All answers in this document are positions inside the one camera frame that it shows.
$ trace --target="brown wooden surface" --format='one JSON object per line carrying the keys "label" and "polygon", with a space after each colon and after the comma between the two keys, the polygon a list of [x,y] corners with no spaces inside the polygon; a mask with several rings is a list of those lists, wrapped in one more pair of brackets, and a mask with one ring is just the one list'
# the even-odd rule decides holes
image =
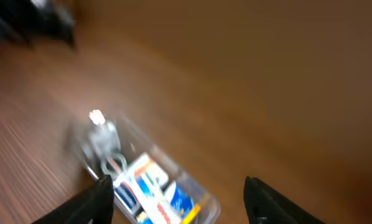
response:
{"label": "brown wooden surface", "polygon": [[[372,223],[372,3],[85,0],[78,51],[0,43],[0,223],[91,180],[75,118],[124,110],[247,223],[261,178],[327,223]],[[116,214],[114,223],[126,223]]]}

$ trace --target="clear plastic container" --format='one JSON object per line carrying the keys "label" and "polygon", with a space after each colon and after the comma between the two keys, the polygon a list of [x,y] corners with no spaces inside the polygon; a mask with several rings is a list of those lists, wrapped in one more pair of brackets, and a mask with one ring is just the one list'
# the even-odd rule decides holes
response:
{"label": "clear plastic container", "polygon": [[[191,198],[197,202],[201,209],[193,219],[193,224],[215,223],[220,214],[220,204],[209,192],[207,192],[196,180],[176,164],[163,150],[155,145],[138,127],[136,127],[124,115],[112,119],[118,132],[121,142],[121,154],[126,158],[128,164],[135,161],[141,154],[148,153],[169,176],[168,183],[173,180]],[[88,122],[84,122],[77,129],[77,139],[79,144],[85,144],[87,133],[90,131]],[[98,179],[102,173],[96,165],[97,156],[86,156],[81,149],[77,149],[79,158],[83,161],[85,168],[94,179]],[[114,204],[125,214],[131,223],[138,224],[135,214],[131,214],[127,208],[115,197]]]}

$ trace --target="black object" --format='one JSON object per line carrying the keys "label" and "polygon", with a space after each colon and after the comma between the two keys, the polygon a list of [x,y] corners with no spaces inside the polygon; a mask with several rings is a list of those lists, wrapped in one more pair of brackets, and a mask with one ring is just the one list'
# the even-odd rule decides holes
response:
{"label": "black object", "polygon": [[323,224],[256,177],[245,180],[244,206],[250,224]]}
{"label": "black object", "polygon": [[33,224],[110,224],[113,202],[113,181],[106,175]]}
{"label": "black object", "polygon": [[24,41],[30,45],[33,36],[64,40],[74,47],[73,21],[64,8],[51,0],[36,5],[31,0],[0,0],[0,37]]}

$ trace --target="transparent tray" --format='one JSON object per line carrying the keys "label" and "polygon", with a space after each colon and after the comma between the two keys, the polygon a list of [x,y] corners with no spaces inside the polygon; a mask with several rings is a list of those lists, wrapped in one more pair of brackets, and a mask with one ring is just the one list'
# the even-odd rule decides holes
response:
{"label": "transparent tray", "polygon": [[[121,142],[121,153],[126,158],[128,163],[132,163],[141,154],[148,155],[158,163],[158,165],[168,174],[169,181],[176,181],[177,185],[191,198],[201,206],[198,215],[193,219],[193,224],[209,224],[215,223],[215,220],[220,214],[220,204],[208,191],[206,191],[195,179],[178,166],[163,150],[154,144],[145,134],[143,134],[137,126],[135,126],[125,116],[119,116],[115,120],[118,136]],[[78,133],[88,131],[88,124],[81,125],[81,130]],[[96,180],[102,173],[96,166],[97,158],[87,159],[85,155],[77,152],[80,159],[83,161],[85,168],[90,175]],[[131,223],[138,224],[135,216],[128,212],[127,208],[115,197],[114,204],[125,214]]]}

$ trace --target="plastic bin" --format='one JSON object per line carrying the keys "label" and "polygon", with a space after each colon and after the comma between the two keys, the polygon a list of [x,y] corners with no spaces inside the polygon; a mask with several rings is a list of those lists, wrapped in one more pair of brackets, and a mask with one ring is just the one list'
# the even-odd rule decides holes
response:
{"label": "plastic bin", "polygon": [[[169,181],[176,181],[177,185],[191,198],[194,202],[199,203],[201,209],[198,215],[193,219],[193,224],[209,224],[215,223],[215,220],[220,214],[220,204],[208,191],[206,191],[195,179],[176,164],[163,150],[155,145],[145,134],[143,134],[137,126],[135,126],[124,115],[118,116],[114,121],[117,128],[118,136],[121,142],[121,154],[126,158],[128,164],[132,163],[141,154],[148,155],[168,174]],[[85,133],[90,128],[87,122],[78,127],[78,143],[85,142]],[[94,179],[98,179],[101,174],[98,166],[96,166],[97,158],[89,158],[78,150],[78,156],[84,163],[85,168]],[[125,214],[131,223],[138,224],[135,215],[131,214],[127,208],[115,197],[114,204]]]}

